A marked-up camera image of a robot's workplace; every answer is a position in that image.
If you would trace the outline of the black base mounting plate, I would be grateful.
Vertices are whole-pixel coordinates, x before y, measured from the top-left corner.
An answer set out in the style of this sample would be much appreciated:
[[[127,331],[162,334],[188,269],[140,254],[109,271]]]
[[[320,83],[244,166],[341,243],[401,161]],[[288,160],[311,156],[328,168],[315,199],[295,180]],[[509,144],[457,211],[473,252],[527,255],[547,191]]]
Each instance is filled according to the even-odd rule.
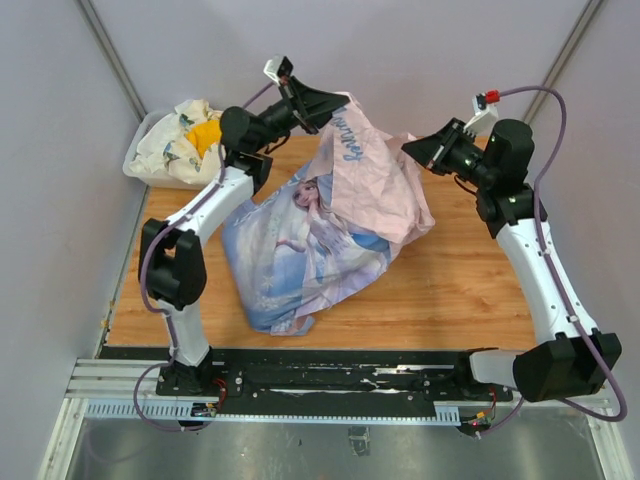
[[[505,402],[472,379],[468,356],[445,350],[213,349],[198,367],[160,371],[161,396],[222,396],[225,414],[267,417],[431,417],[438,401]]]

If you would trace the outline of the orange cloth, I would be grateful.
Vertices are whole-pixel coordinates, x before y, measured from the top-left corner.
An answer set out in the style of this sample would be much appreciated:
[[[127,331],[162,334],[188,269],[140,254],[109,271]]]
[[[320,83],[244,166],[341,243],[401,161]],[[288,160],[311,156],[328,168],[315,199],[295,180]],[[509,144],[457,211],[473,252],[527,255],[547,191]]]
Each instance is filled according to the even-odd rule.
[[[218,143],[222,133],[218,119],[211,119],[193,127],[186,139],[194,146],[200,158],[204,158],[209,148]]]

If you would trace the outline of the clear plastic bin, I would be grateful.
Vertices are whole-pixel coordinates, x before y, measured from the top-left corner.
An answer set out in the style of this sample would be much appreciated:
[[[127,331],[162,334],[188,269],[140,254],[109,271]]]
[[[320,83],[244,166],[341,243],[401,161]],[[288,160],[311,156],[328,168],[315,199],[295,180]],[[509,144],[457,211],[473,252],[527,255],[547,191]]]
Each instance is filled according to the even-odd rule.
[[[150,187],[201,190],[220,173],[217,144],[204,158],[185,138],[186,128],[175,111],[147,114],[125,154],[123,173]]]

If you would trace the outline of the cream patterned crumpled cloth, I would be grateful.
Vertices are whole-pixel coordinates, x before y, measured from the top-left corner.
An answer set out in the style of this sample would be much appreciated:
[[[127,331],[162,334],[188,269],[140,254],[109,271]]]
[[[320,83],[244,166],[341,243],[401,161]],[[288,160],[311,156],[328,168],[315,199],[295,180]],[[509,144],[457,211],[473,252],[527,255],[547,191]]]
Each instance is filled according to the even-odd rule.
[[[123,172],[149,186],[200,189],[208,185],[220,171],[221,115],[204,99],[186,100],[166,114],[147,115]]]

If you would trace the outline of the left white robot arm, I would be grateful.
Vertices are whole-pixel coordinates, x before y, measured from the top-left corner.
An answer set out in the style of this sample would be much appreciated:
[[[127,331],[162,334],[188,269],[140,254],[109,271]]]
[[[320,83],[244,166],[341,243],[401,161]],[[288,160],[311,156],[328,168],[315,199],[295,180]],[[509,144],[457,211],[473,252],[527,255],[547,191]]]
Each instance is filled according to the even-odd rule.
[[[163,317],[169,358],[159,365],[160,394],[207,393],[215,384],[212,348],[205,338],[200,297],[207,283],[203,249],[213,233],[266,183],[273,160],[270,145],[302,128],[317,133],[350,99],[304,85],[294,76],[275,80],[281,98],[259,114],[247,106],[220,117],[220,170],[190,203],[142,229],[138,280],[145,307]]]

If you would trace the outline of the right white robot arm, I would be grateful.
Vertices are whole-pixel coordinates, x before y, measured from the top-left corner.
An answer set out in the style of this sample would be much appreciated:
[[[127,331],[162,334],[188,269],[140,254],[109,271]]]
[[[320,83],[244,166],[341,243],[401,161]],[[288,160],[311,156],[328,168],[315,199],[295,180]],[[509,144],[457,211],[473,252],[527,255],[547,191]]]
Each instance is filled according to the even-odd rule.
[[[454,174],[476,191],[476,210],[516,274],[534,323],[537,344],[525,352],[495,348],[467,351],[453,375],[455,392],[474,400],[489,384],[515,389],[529,402],[592,395],[622,353],[614,333],[603,333],[586,312],[564,272],[543,208],[526,183],[533,132],[519,120],[498,121],[480,149],[458,119],[402,147],[425,169]]]

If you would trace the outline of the blue pink snowflake pillowcase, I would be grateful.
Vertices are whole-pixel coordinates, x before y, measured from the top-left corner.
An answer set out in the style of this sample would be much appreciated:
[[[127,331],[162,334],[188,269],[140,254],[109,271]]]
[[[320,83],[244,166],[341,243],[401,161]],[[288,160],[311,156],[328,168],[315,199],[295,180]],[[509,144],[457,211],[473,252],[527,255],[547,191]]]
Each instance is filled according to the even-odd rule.
[[[309,162],[228,217],[223,248],[253,330],[306,334],[315,313],[375,282],[434,227],[419,166],[401,150],[412,138],[379,130],[352,99]]]

